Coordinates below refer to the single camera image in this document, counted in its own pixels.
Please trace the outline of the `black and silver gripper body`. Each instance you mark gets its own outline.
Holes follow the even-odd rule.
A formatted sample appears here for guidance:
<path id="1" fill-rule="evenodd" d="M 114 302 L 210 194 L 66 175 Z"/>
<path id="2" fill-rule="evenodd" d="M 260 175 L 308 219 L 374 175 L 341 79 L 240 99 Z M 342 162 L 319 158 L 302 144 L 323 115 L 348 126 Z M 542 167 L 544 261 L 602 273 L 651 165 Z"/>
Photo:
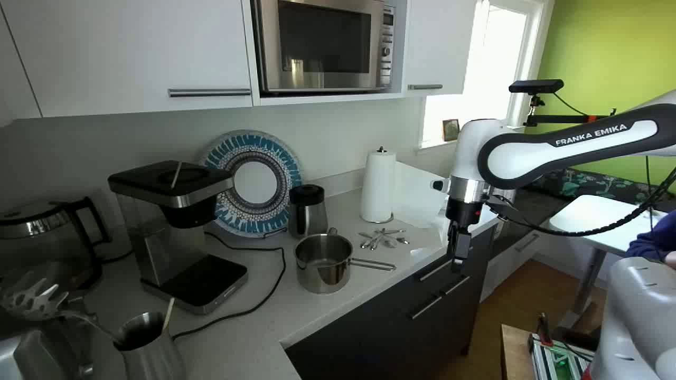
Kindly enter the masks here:
<path id="1" fill-rule="evenodd" d="M 481 222 L 483 199 L 484 183 L 481 179 L 454 177 L 450 181 L 446 218 L 450 219 L 448 242 L 456 260 L 470 257 L 470 228 Z"/>

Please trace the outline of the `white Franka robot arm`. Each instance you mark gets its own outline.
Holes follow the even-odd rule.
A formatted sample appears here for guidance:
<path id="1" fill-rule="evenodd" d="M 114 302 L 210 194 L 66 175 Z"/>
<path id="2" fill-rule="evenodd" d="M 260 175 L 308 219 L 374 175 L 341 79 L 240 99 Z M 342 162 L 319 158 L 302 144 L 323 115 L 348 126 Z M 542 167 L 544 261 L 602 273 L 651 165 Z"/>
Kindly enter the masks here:
<path id="1" fill-rule="evenodd" d="M 674 154 L 674 90 L 618 116 L 544 136 L 475 118 L 464 126 L 453 158 L 448 255 L 456 269 L 470 261 L 470 226 L 481 219 L 491 189 L 514 191 L 552 169 L 590 161 Z M 623 257 L 612 269 L 591 380 L 676 380 L 674 288 L 674 270 L 666 264 Z"/>

